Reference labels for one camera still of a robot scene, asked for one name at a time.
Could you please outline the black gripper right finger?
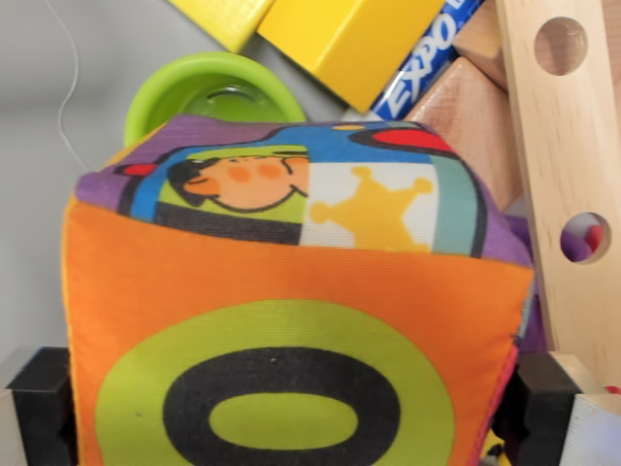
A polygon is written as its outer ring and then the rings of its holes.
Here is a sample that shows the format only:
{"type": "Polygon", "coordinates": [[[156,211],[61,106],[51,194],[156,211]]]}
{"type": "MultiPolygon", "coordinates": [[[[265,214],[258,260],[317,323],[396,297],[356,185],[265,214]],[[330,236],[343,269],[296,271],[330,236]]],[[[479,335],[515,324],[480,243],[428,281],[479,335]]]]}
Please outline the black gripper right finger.
{"type": "Polygon", "coordinates": [[[511,465],[618,465],[620,387],[600,383],[572,354],[524,353],[492,431],[511,465]]]}

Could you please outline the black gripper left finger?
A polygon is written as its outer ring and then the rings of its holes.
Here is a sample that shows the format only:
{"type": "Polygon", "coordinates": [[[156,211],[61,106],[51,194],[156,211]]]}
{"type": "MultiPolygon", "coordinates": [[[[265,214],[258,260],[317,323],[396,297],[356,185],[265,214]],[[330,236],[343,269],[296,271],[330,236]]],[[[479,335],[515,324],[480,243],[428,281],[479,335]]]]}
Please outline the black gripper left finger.
{"type": "Polygon", "coordinates": [[[1,463],[79,463],[66,348],[20,348],[1,362],[1,463]]]}

